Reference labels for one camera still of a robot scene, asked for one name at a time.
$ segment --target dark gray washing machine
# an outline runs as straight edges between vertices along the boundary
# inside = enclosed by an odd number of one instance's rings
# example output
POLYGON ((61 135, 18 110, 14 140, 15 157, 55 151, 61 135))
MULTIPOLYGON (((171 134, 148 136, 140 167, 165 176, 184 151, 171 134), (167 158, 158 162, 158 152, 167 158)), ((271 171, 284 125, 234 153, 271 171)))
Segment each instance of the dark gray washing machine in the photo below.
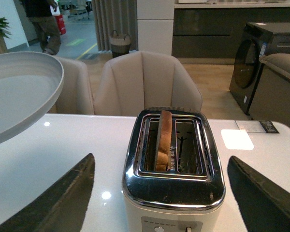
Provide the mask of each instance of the dark gray washing machine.
POLYGON ((290 54, 290 23, 247 23, 229 87, 246 115, 262 72, 259 57, 273 53, 290 54))

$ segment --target person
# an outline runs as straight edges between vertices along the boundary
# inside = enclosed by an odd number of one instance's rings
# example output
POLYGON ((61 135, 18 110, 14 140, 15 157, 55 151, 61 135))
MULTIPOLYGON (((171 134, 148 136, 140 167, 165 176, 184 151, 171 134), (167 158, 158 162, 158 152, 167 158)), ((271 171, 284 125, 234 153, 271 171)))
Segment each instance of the person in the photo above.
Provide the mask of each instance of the person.
POLYGON ((56 55, 61 45, 60 32, 50 6, 57 11, 55 0, 20 0, 33 24, 44 53, 56 55))

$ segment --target green floor marking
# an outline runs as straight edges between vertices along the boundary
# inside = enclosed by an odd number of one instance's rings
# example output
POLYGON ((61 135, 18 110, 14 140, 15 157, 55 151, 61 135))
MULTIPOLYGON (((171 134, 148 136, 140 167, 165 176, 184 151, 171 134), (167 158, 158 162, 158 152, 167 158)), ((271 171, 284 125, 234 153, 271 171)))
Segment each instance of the green floor marking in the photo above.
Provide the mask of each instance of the green floor marking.
POLYGON ((84 42, 86 39, 76 39, 73 40, 72 42, 68 43, 66 46, 76 46, 79 45, 80 43, 84 42))

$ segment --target white plate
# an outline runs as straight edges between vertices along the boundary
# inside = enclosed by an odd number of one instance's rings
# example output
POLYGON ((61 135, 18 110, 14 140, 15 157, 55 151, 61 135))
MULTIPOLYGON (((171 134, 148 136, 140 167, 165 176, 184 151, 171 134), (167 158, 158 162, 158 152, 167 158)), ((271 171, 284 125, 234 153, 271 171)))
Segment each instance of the white plate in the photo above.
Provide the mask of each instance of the white plate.
POLYGON ((63 87, 63 67, 39 52, 0 54, 0 143, 40 119, 63 87))

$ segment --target stainless steel toaster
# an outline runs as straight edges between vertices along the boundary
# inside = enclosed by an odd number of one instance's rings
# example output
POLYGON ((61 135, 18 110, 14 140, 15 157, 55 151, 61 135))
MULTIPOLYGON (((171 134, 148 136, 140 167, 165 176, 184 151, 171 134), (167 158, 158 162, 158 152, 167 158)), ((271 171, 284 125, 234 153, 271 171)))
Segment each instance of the stainless steel toaster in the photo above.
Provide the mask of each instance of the stainless steel toaster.
POLYGON ((225 196, 215 141, 202 113, 172 113, 171 168, 157 172, 161 108, 137 117, 126 156, 122 189, 130 232, 212 231, 225 196))

